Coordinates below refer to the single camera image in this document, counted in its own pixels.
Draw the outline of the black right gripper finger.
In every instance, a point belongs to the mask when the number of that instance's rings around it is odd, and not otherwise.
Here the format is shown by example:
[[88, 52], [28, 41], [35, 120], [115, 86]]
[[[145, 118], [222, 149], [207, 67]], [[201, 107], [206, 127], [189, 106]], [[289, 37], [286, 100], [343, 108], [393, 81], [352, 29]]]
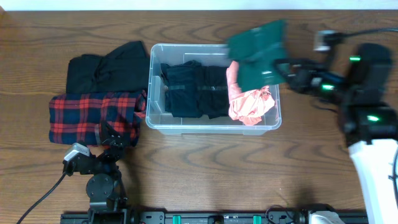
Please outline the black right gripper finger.
[[291, 90], [300, 89], [299, 76], [293, 67], [276, 67], [275, 70], [284, 79]]
[[273, 61], [273, 67], [279, 69], [283, 64], [296, 66], [300, 68], [316, 68], [317, 63], [307, 58], [280, 58]]

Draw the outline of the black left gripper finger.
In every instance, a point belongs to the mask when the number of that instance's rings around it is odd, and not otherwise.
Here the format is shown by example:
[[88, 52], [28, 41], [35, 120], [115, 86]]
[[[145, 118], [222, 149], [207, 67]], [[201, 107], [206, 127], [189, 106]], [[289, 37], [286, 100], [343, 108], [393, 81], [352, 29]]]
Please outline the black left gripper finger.
[[95, 138], [97, 145], [105, 146], [107, 143], [107, 127], [106, 123], [100, 123], [95, 126]]
[[104, 145], [124, 147], [122, 136], [106, 121], [104, 122]]

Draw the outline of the red navy plaid shirt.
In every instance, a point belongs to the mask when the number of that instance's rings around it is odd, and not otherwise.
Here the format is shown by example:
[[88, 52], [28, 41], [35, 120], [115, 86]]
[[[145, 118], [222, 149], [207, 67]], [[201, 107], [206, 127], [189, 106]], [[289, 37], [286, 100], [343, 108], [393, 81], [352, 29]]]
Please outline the red navy plaid shirt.
[[55, 96], [49, 102], [49, 140], [68, 145], [83, 141], [97, 146], [101, 122], [105, 121], [135, 146], [141, 121], [146, 116], [146, 106], [144, 90]]

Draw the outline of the dark green garment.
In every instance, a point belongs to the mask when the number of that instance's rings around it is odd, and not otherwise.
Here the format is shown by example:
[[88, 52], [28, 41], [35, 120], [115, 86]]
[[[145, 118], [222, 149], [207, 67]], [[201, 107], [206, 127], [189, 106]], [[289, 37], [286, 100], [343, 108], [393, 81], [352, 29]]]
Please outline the dark green garment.
[[242, 91], [285, 82], [273, 62], [287, 58], [285, 21], [278, 20], [236, 34], [227, 40], [228, 57], [238, 62], [237, 83]]

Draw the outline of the pink t-shirt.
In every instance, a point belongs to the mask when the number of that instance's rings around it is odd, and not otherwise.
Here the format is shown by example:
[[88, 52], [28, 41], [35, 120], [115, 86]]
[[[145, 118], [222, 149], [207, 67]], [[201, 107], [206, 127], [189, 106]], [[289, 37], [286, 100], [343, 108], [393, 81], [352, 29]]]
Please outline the pink t-shirt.
[[254, 126], [275, 106], [275, 100], [268, 85], [261, 89], [243, 92], [237, 83], [238, 69], [239, 63], [232, 61], [226, 70], [228, 114], [232, 120], [239, 120], [246, 126]]

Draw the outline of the black shirt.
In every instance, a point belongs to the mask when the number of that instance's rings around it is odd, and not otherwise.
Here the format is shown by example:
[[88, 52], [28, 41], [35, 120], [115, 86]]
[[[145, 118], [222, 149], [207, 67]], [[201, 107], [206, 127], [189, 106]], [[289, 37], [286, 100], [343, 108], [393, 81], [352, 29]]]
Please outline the black shirt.
[[141, 41], [132, 41], [101, 56], [83, 54], [69, 61], [66, 92], [135, 92], [147, 90], [150, 57]]

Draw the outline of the black garment with tape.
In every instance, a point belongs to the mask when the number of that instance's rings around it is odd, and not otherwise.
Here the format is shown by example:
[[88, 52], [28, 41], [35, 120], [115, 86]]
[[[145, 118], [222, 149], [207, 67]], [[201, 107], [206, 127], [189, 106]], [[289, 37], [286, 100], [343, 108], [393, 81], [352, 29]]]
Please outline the black garment with tape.
[[203, 66], [197, 78], [198, 108], [210, 119], [228, 116], [226, 69], [227, 67]]

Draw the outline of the dark navy garment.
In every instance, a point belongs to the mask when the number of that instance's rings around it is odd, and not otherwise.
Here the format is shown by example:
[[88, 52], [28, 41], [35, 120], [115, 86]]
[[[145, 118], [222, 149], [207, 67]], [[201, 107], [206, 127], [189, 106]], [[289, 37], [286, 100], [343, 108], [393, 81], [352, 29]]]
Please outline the dark navy garment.
[[165, 110], [173, 117], [200, 118], [203, 113], [198, 108], [196, 94], [197, 76], [201, 72], [201, 63], [191, 60], [180, 65], [161, 64], [165, 79]]

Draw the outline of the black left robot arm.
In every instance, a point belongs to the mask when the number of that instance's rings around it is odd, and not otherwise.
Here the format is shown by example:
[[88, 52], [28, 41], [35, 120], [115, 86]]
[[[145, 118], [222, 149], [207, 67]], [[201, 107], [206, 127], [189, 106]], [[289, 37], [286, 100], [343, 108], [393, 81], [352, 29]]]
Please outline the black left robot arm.
[[127, 223], [127, 195], [116, 163], [125, 156], [125, 147], [129, 143], [105, 121], [100, 124], [99, 140], [106, 149], [99, 156], [78, 156], [73, 166], [73, 170], [81, 175], [92, 175], [86, 185], [86, 194], [90, 198], [87, 222]]

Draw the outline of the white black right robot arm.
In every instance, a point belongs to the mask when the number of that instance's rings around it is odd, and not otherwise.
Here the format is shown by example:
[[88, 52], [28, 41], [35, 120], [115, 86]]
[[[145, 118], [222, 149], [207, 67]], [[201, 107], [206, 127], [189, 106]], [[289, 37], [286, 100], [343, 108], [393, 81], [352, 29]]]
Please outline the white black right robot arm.
[[336, 105], [369, 223], [397, 223], [397, 111], [382, 100], [392, 54], [366, 43], [350, 62], [345, 77], [309, 59], [276, 59], [273, 66], [292, 91]]

